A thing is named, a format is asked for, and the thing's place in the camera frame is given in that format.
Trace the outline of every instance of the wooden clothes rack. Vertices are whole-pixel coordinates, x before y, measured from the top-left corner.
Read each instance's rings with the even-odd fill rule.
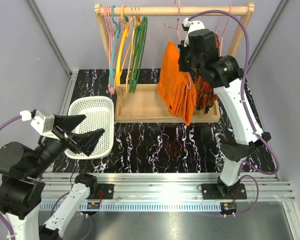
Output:
[[[178,7],[136,7],[138,16],[178,16]],[[240,16],[240,21],[248,26],[255,4],[248,2],[245,6],[233,6],[231,13]],[[208,10],[222,10],[230,12],[229,6],[184,6],[180,8],[180,16],[192,16]],[[109,59],[109,35],[105,22],[105,9],[101,4],[94,5],[94,12],[99,26],[101,39],[107,59]],[[126,6],[124,16],[135,16],[131,7]],[[114,16],[121,16],[121,7],[114,8]],[[223,16],[220,13],[211,13],[205,16]],[[227,54],[235,56],[243,39],[244,33],[238,25]],[[115,120],[118,123],[183,123],[181,117],[171,116],[167,106],[157,93],[157,84],[138,84],[135,93],[126,93],[126,86],[116,86],[117,94]],[[192,123],[216,123],[220,120],[218,101],[214,102],[207,114],[203,110],[195,110]]]

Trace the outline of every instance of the white basket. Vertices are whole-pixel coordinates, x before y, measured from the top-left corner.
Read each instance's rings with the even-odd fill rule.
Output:
[[[97,129],[104,129],[93,153],[90,156],[84,153],[74,154],[69,149],[64,153],[71,159],[99,159],[107,156],[114,144],[114,103],[106,96],[88,96],[75,100],[69,107],[68,115],[86,115],[72,132],[85,134]]]

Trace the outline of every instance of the metal base plate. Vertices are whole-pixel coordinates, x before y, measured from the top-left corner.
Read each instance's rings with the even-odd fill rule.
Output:
[[[110,183],[98,183],[98,192],[101,190],[103,192],[102,200],[112,200],[114,199],[114,184]],[[87,199],[100,199],[99,193],[95,196],[88,197]]]
[[[238,184],[234,193],[222,196],[218,190],[217,183],[203,183],[201,186],[202,197],[204,200],[245,200],[247,199],[247,192],[243,183]]]

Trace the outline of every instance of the green hanger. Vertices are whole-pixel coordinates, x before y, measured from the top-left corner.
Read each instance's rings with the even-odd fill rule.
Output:
[[[145,43],[147,37],[147,28],[148,28],[148,18],[145,16],[142,18],[141,23],[137,26],[135,30],[135,38],[134,38],[134,53],[132,59],[132,68],[133,71],[130,73],[130,81],[129,81],[129,92],[135,93],[140,71],[141,71],[141,63],[145,50]]]

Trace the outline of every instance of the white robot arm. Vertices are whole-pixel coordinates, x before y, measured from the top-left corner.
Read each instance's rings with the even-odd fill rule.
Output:
[[[89,156],[95,149],[104,129],[74,134],[85,115],[58,116],[43,110],[20,113],[42,137],[32,150],[10,142],[0,149],[0,212],[10,222],[16,240],[60,240],[80,204],[88,197],[98,198],[97,178],[81,173],[75,178],[69,195],[43,226],[38,226],[41,193],[45,183],[37,180],[66,149]]]
[[[218,179],[218,190],[223,196],[233,191],[239,182],[238,172],[242,161],[256,148],[262,145],[256,136],[241,101],[241,83],[243,71],[239,68],[236,59],[232,56],[219,56],[216,47],[215,34],[205,29],[201,21],[189,21],[186,18],[182,24],[187,31],[184,41],[178,45],[180,49],[179,70],[182,72],[195,71],[221,100],[232,124],[234,140],[221,146],[225,155],[223,170]],[[244,101],[248,102],[246,93]],[[270,133],[264,132],[257,123],[249,103],[248,111],[258,133],[267,142],[271,139]]]

